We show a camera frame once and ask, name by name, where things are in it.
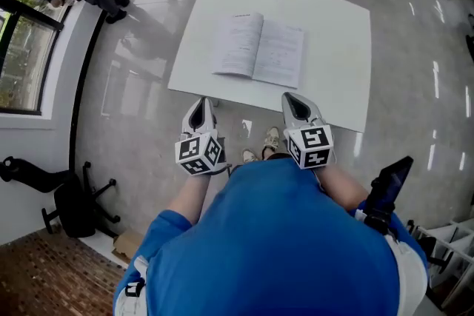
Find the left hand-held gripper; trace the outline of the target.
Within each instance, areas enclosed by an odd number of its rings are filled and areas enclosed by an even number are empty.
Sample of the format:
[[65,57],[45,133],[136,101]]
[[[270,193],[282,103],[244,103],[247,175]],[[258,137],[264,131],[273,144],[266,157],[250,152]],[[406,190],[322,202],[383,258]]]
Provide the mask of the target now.
[[190,176],[217,175],[227,170],[224,139],[218,135],[214,106],[209,98],[201,97],[183,117],[175,158]]

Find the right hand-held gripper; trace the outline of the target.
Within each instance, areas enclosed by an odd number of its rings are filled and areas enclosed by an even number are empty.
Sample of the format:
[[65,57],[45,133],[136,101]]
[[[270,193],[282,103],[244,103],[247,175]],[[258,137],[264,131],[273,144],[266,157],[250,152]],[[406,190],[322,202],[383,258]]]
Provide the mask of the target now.
[[334,140],[329,124],[323,124],[318,106],[292,92],[281,97],[287,151],[300,169],[324,167],[333,154]]

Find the white book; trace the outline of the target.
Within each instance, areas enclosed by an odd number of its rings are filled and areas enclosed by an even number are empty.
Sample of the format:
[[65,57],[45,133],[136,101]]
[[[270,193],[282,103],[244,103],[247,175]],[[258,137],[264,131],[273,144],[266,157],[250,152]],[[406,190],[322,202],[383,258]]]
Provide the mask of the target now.
[[304,40],[301,28],[266,19],[260,13],[226,17],[218,25],[213,73],[295,89]]

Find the person's right forearm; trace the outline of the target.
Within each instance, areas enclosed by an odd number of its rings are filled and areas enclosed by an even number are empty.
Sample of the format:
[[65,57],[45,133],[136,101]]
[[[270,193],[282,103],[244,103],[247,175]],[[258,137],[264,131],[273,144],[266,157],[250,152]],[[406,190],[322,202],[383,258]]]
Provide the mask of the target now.
[[357,209],[369,192],[356,179],[337,165],[327,165],[316,170],[322,189],[346,211]]

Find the person's left forearm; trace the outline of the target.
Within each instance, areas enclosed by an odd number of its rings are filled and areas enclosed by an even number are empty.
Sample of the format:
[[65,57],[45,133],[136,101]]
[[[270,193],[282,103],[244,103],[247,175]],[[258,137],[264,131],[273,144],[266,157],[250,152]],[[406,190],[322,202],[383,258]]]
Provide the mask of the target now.
[[167,209],[180,214],[192,225],[196,225],[201,217],[210,179],[210,175],[188,177]]

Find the person's right white sneaker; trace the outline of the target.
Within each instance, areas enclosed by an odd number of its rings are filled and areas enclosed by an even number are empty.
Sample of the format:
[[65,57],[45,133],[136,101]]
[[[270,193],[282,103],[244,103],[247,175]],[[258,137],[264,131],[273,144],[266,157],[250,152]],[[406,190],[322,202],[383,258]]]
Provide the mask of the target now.
[[278,127],[271,127],[266,132],[263,150],[271,149],[273,152],[278,150],[280,143],[280,132]]

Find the white table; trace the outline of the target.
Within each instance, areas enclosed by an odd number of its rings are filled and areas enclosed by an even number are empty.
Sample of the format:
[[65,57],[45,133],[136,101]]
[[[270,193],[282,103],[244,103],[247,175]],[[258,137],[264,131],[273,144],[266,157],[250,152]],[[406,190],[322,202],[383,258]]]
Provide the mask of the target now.
[[170,75],[171,90],[280,111],[282,86],[213,73],[218,25],[257,12],[305,32],[297,93],[337,127],[363,132],[371,78],[370,13],[345,0],[196,0]]

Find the person's blue shirt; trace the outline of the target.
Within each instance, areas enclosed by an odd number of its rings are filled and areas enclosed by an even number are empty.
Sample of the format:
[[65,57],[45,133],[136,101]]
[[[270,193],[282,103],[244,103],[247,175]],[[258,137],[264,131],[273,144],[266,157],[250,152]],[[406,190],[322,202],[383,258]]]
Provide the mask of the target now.
[[[147,269],[147,316],[396,316],[398,269],[365,201],[346,211],[292,158],[243,164],[196,225],[160,212],[117,286]],[[424,262],[396,215],[391,233]]]

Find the cardboard box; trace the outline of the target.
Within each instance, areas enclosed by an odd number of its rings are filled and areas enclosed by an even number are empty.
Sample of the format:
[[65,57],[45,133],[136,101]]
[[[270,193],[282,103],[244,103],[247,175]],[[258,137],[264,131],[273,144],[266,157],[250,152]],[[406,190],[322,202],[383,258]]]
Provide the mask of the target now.
[[112,254],[123,262],[129,263],[143,240],[143,234],[127,229],[113,239]]

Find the black framed window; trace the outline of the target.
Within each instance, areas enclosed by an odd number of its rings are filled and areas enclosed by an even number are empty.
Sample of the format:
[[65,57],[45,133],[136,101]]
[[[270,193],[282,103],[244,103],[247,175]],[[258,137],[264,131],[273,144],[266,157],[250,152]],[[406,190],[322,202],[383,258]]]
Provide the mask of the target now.
[[41,115],[62,11],[45,0],[0,0],[0,113]]

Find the white metal rack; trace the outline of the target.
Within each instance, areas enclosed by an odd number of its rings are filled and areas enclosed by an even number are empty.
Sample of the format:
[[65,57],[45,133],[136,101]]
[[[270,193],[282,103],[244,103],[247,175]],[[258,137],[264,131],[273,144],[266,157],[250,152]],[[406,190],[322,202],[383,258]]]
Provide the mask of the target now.
[[474,218],[433,229],[416,226],[418,233],[438,240],[434,251],[437,258],[444,258],[446,249],[453,251],[441,274],[438,266],[428,263],[428,299],[446,316],[474,316]]

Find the black phone on mount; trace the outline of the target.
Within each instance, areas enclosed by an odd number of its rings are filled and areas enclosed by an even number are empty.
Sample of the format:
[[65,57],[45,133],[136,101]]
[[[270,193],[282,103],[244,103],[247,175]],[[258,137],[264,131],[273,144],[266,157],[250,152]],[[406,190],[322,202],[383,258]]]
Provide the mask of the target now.
[[395,201],[413,165],[413,158],[406,156],[383,168],[371,182],[371,192],[366,199],[364,223],[382,235],[391,233],[392,213]]

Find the black chair frame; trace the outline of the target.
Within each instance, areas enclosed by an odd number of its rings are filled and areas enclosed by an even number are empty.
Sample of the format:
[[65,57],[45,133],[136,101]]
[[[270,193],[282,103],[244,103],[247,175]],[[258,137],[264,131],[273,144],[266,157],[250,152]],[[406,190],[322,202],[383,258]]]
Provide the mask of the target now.
[[443,273],[453,257],[453,251],[446,249],[444,258],[437,258],[434,255],[435,246],[438,241],[435,237],[428,236],[422,232],[418,233],[418,227],[415,225],[415,222],[412,219],[409,219],[407,222],[407,230],[421,246],[421,249],[427,256],[427,262],[430,265],[438,266],[439,274]]

